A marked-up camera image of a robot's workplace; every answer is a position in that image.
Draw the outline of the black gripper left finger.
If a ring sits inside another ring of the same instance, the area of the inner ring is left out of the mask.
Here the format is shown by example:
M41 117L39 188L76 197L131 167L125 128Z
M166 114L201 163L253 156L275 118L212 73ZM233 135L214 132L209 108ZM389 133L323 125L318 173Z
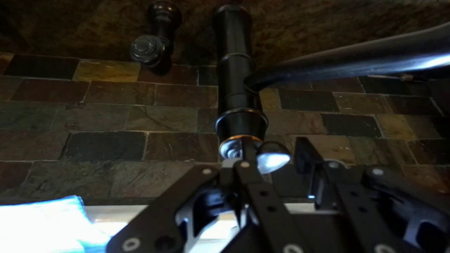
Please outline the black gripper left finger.
M250 160L195 166L107 243L107 253L188 253L223 212L239 232L219 253L309 253L273 185Z

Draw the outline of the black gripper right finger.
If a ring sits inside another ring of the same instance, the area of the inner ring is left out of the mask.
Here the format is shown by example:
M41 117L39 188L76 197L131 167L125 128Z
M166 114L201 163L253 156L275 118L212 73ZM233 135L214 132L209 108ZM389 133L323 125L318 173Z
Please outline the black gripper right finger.
M312 204L306 223L313 253L450 253L448 200L398 173L349 169L295 141L297 188Z

